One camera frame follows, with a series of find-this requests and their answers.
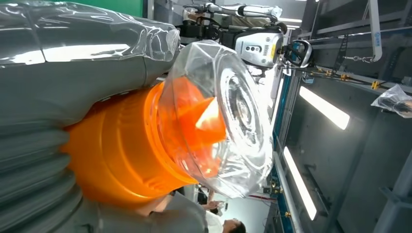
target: white shirt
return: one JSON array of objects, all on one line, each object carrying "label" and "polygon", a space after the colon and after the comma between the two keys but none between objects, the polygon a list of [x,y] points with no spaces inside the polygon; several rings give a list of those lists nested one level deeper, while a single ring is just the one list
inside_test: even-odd
[{"label": "white shirt", "polygon": [[216,214],[206,211],[206,222],[209,233],[222,233],[223,224],[219,216]]}]

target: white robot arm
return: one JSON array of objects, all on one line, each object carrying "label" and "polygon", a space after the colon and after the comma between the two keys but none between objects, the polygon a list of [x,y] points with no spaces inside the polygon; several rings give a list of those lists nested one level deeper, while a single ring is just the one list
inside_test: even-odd
[{"label": "white robot arm", "polygon": [[269,18],[273,22],[276,22],[277,18],[282,14],[282,8],[278,6],[246,5],[242,3],[220,6],[208,2],[201,7],[195,8],[201,12],[225,14],[229,16]]}]

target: chain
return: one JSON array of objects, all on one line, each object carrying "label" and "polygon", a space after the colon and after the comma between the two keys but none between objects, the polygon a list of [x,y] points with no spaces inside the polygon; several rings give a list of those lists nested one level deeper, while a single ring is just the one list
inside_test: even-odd
[{"label": "chain", "polygon": [[362,62],[366,62],[366,63],[372,63],[372,59],[373,57],[358,57],[358,56],[354,56],[354,57],[343,57],[344,59],[350,59],[350,60],[354,60],[355,62],[358,61],[362,61]]}]

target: clear dome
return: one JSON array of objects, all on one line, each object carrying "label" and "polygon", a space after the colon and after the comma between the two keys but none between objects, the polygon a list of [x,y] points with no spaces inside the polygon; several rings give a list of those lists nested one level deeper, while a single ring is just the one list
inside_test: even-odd
[{"label": "clear dome", "polygon": [[158,104],[168,155],[191,177],[231,198],[256,191],[272,160],[269,117],[241,59],[214,41],[180,52]]}]

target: transparent plastic cover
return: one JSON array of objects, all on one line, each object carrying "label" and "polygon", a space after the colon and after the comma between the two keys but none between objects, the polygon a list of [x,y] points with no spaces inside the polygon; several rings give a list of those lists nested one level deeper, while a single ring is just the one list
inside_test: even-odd
[{"label": "transparent plastic cover", "polygon": [[144,56],[171,61],[179,45],[171,24],[73,2],[0,4],[0,65]]},{"label": "transparent plastic cover", "polygon": [[412,118],[412,97],[397,84],[382,93],[371,105],[398,113],[403,118]]},{"label": "transparent plastic cover", "polygon": [[272,165],[269,117],[236,52],[214,41],[181,50],[158,105],[169,156],[200,183],[227,195],[256,191]]}]

